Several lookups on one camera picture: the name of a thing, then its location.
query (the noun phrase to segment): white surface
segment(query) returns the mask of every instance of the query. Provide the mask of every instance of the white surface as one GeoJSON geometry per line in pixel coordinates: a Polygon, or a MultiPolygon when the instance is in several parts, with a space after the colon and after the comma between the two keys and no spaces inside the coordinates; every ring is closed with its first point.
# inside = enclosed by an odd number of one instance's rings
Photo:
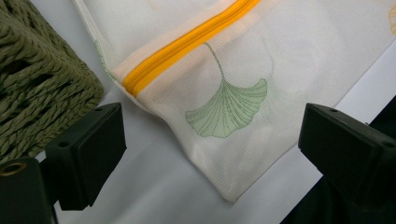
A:
{"type": "MultiPolygon", "coordinates": [[[[102,104],[122,102],[127,147],[92,208],[61,211],[67,223],[279,223],[320,178],[297,147],[239,200],[226,203],[184,156],[166,124],[139,109],[106,77],[93,43],[69,1],[32,0],[106,88],[102,104]]],[[[370,122],[396,94],[396,43],[337,106],[370,122]]]]}

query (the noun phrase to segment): ginkgo leaf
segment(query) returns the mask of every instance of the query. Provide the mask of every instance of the ginkgo leaf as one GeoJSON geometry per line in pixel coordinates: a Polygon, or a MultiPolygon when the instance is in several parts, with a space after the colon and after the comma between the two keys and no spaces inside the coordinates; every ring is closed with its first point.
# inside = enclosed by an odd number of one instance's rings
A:
{"type": "Polygon", "coordinates": [[[223,78],[216,94],[199,109],[187,111],[186,118],[202,137],[225,138],[251,123],[266,95],[264,79],[251,88],[240,88],[223,78]]]}

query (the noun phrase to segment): mesh laundry bag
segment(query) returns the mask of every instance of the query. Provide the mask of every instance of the mesh laundry bag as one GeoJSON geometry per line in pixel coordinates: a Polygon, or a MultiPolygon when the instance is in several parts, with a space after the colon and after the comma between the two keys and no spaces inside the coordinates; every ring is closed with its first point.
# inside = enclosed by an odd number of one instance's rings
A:
{"type": "Polygon", "coordinates": [[[111,78],[232,202],[297,142],[305,104],[335,105],[395,38],[390,0],[74,3],[111,78]]]}
{"type": "Polygon", "coordinates": [[[29,1],[0,0],[0,163],[35,156],[102,92],[29,1]]]}

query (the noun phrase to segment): zipper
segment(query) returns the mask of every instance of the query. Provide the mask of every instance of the zipper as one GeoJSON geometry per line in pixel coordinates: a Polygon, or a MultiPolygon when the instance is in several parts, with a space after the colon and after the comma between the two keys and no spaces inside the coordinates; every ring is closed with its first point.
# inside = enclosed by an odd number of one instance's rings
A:
{"type": "Polygon", "coordinates": [[[236,0],[217,16],[205,21],[177,40],[158,50],[139,64],[122,81],[122,86],[136,97],[147,85],[167,68],[238,21],[261,0],[236,0]]]}

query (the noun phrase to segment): woven basket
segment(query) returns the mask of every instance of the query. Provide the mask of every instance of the woven basket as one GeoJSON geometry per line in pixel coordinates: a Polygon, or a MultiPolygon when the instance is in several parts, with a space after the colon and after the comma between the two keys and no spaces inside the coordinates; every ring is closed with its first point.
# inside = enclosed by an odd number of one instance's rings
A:
{"type": "Polygon", "coordinates": [[[29,1],[0,0],[0,163],[35,156],[102,93],[29,1]]]}

